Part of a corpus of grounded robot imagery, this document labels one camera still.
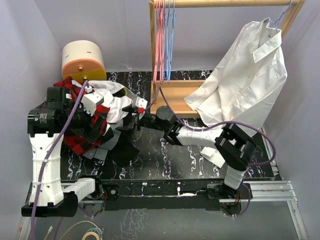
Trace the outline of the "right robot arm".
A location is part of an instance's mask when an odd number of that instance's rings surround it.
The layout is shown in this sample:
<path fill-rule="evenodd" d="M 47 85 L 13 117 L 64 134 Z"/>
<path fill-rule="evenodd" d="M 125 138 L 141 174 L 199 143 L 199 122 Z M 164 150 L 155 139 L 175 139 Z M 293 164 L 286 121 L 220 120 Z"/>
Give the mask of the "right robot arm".
<path fill-rule="evenodd" d="M 227 164 L 227 172 L 222 184 L 211 190 L 213 196 L 236 199 L 241 192 L 240 184 L 250 160 L 256 151 L 256 144 L 240 127 L 227 123 L 221 129 L 205 130 L 200 127 L 187 127 L 168 106 L 161 106 L 156 114 L 142 114 L 142 108 L 135 108 L 127 126 L 116 129 L 131 134 L 141 127 L 163 132 L 163 138 L 171 145 L 198 145 L 217 150 Z"/>

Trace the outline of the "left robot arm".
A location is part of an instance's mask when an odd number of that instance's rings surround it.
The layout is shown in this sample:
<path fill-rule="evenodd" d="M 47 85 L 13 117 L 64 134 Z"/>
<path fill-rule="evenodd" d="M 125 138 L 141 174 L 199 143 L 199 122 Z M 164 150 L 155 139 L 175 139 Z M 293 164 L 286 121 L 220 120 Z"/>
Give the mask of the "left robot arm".
<path fill-rule="evenodd" d="M 98 130 L 91 120 L 104 97 L 89 86 L 72 93 L 66 87 L 49 87 L 44 103 L 27 116 L 27 133 L 32 147 L 33 177 L 25 205 L 24 217 L 73 217 L 86 196 L 93 200 L 103 195 L 103 187 L 92 177 L 68 186 L 61 183 L 61 147 L 67 129 L 92 140 Z"/>

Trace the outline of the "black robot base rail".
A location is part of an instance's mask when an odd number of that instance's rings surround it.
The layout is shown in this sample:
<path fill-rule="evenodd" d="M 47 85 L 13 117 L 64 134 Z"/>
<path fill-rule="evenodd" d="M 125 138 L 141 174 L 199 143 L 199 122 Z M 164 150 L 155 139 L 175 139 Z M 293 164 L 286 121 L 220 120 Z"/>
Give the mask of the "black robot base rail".
<path fill-rule="evenodd" d="M 222 179 L 153 179 L 102 180 L 102 196 L 85 198 L 84 205 L 101 204 L 105 211 L 127 209 L 205 209 L 219 211 L 222 205 L 240 204 L 251 200 L 253 194 L 248 183 L 238 190 L 223 186 Z"/>

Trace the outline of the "red black plaid shirt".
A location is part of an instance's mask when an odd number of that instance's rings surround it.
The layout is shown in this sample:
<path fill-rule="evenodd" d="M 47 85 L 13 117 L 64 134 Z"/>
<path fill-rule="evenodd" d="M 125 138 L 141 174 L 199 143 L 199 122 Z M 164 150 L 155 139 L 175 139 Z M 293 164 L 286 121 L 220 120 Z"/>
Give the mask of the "red black plaid shirt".
<path fill-rule="evenodd" d="M 76 107 L 64 133 L 63 141 L 78 156 L 101 146 L 114 137 L 113 130 L 107 122 L 110 108 L 99 103 L 95 105 L 93 111 L 85 110 L 83 100 L 90 94 L 96 98 L 98 92 L 95 90 L 81 92 L 82 86 L 82 83 L 74 81 L 71 76 L 53 85 L 53 90 L 59 92 L 60 98 L 52 104 L 58 109 L 55 114 L 55 123 L 60 128 L 71 115 L 73 107 Z"/>

